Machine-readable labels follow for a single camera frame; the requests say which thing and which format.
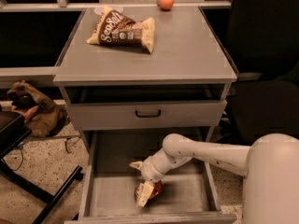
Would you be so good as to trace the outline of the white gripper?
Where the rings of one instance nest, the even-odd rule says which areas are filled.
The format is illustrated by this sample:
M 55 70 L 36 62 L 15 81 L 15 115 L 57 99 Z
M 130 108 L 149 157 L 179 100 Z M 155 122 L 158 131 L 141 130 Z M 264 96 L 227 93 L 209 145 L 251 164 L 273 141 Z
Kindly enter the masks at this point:
M 141 175 L 145 180 L 140 183 L 136 190 L 136 203 L 140 207 L 144 207 L 148 202 L 152 192 L 154 191 L 154 184 L 162 180 L 165 174 L 174 168 L 176 159 L 168 155 L 162 148 L 154 155 L 147 157 L 143 162 L 134 161 L 129 164 L 130 167 L 141 171 Z

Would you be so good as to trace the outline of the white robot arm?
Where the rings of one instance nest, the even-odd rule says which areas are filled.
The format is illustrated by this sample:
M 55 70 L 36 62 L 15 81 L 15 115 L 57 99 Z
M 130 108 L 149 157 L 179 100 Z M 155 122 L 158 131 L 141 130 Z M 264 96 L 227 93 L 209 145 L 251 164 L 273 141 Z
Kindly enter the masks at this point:
M 145 206 L 166 173 L 192 159 L 243 177 L 242 224 L 299 223 L 298 139 L 272 133 L 240 146 L 171 133 L 158 152 L 130 164 L 144 179 L 136 189 L 136 203 Z

